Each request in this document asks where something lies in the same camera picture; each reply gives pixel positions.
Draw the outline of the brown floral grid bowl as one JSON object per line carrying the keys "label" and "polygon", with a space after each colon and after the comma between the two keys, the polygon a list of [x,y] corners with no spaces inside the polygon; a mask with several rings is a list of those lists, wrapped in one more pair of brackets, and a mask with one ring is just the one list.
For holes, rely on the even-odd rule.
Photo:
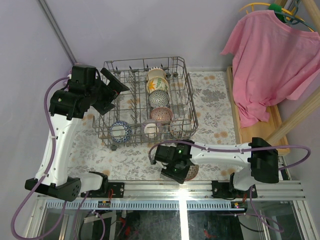
{"label": "brown floral grid bowl", "polygon": [[196,176],[197,176],[197,174],[198,174],[198,172],[199,172],[199,165],[191,165],[190,167],[189,167],[189,170],[188,170],[188,173],[187,173],[187,175],[186,175],[186,177],[185,177],[185,180],[186,181],[190,181],[190,180],[192,180],[192,179],[194,179]]}

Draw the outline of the orange diamond white bowl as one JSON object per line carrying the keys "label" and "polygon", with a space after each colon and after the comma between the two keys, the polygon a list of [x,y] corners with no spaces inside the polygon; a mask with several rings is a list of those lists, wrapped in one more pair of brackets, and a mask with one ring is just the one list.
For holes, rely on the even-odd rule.
{"label": "orange diamond white bowl", "polygon": [[174,139],[183,139],[191,130],[191,122],[183,117],[174,118],[170,123],[169,130]]}

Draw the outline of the orange leaf floral bowl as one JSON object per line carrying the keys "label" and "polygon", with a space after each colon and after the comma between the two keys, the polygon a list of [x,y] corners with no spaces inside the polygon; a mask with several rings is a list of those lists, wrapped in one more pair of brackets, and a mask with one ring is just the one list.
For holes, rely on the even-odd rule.
{"label": "orange leaf floral bowl", "polygon": [[162,77],[154,77],[147,82],[146,88],[149,94],[157,90],[168,92],[169,84],[167,80]]}

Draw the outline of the navy geometric pattern bowl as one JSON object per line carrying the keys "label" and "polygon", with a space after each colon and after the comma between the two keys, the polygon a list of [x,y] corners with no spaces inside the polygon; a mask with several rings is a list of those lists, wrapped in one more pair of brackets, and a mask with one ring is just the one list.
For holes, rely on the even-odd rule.
{"label": "navy geometric pattern bowl", "polygon": [[164,90],[155,90],[148,97],[148,103],[152,108],[167,107],[170,97]]}

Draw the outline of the brown diamond dotted bowl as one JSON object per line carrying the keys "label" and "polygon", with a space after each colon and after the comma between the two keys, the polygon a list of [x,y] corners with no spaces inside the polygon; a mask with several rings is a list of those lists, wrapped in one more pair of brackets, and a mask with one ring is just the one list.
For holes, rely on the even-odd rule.
{"label": "brown diamond dotted bowl", "polygon": [[168,107],[160,106],[151,111],[150,117],[158,122],[168,122],[172,120],[173,112]]}

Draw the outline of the blue white porcelain bowl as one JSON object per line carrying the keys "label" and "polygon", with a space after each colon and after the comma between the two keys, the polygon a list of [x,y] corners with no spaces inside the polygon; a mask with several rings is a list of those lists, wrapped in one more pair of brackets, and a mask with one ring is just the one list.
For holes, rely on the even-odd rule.
{"label": "blue white porcelain bowl", "polygon": [[118,120],[109,129],[111,139],[118,144],[128,143],[132,136],[132,128],[128,122]]}

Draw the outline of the grey wire dish rack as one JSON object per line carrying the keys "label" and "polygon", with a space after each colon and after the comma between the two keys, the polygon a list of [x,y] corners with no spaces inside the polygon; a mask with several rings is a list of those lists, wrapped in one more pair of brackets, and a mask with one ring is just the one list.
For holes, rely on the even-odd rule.
{"label": "grey wire dish rack", "polygon": [[[185,60],[180,56],[138,58],[105,61],[104,68],[109,70],[121,83],[129,87],[121,92],[113,101],[115,108],[106,113],[93,117],[92,127],[98,137],[113,150],[125,145],[136,146],[142,143],[155,143],[165,140],[179,140],[170,133],[170,123],[181,117],[190,120],[191,130],[186,137],[190,139],[196,132],[199,122],[193,99],[193,86],[187,71]],[[147,72],[151,67],[160,67],[166,73],[169,83],[169,109],[173,113],[172,120],[161,122],[160,137],[147,140],[142,137],[141,125],[151,118],[152,107],[149,105],[147,92]],[[132,135],[127,143],[116,143],[112,140],[110,127],[116,121],[129,123]]]}

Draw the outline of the purple striped bowl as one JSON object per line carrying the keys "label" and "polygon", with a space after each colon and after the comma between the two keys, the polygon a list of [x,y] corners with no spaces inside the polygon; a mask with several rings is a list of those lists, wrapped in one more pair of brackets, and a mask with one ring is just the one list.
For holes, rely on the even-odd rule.
{"label": "purple striped bowl", "polygon": [[144,121],[141,125],[142,137],[147,140],[154,140],[160,137],[161,124],[154,120],[148,119]]}

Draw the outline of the blue stroke white bowl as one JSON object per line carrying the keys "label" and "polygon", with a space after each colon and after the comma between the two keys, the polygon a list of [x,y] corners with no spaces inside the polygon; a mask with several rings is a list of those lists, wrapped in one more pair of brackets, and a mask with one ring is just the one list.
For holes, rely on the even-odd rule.
{"label": "blue stroke white bowl", "polygon": [[166,79],[166,73],[165,71],[157,66],[151,67],[147,74],[146,74],[146,80],[149,81],[153,78],[163,78]]}

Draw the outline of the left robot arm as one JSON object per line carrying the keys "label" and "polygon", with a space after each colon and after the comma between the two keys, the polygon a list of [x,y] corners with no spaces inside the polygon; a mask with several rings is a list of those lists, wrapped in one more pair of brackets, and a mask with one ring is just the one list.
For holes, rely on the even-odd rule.
{"label": "left robot arm", "polygon": [[108,176],[90,171],[79,177],[68,176],[68,160],[76,129],[85,113],[94,108],[104,115],[115,108],[114,100],[129,88],[109,70],[91,65],[72,67],[67,85],[44,99],[49,125],[48,139],[41,165],[35,177],[26,180],[25,189],[67,202],[88,192],[105,197],[109,191]]}

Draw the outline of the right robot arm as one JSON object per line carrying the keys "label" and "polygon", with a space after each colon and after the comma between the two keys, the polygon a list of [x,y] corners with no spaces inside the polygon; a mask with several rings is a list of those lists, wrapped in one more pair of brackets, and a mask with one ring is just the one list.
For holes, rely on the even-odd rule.
{"label": "right robot arm", "polygon": [[152,165],[159,164],[161,173],[183,184],[191,166],[218,164],[240,167],[230,175],[228,192],[240,197],[257,183],[279,182],[278,151],[260,137],[249,143],[212,145],[192,140],[167,140],[152,146],[154,156],[149,156]]}

